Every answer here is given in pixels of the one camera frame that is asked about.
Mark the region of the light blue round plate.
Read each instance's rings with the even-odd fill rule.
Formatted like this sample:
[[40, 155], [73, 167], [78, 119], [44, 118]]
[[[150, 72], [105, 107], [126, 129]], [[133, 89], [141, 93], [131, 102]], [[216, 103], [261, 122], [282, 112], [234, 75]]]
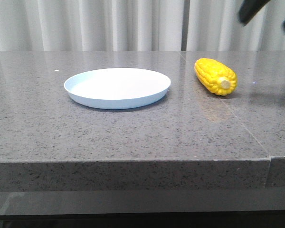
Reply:
[[140, 68], [105, 68], [74, 75], [64, 88], [75, 102], [98, 109], [131, 109], [162, 99], [171, 80]]

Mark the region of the white pleated curtain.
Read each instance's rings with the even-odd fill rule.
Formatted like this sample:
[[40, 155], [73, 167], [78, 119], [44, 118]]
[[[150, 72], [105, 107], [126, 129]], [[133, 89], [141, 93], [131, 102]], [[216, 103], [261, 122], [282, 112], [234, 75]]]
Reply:
[[0, 0], [0, 51], [285, 50], [285, 0]]

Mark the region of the yellow plastic corn cob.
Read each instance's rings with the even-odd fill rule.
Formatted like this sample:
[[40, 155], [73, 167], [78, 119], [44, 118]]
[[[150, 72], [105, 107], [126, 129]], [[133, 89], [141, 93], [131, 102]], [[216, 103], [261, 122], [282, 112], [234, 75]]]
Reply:
[[215, 95], [229, 95], [238, 85], [237, 74], [217, 60], [200, 58], [195, 62], [194, 69], [199, 81]]

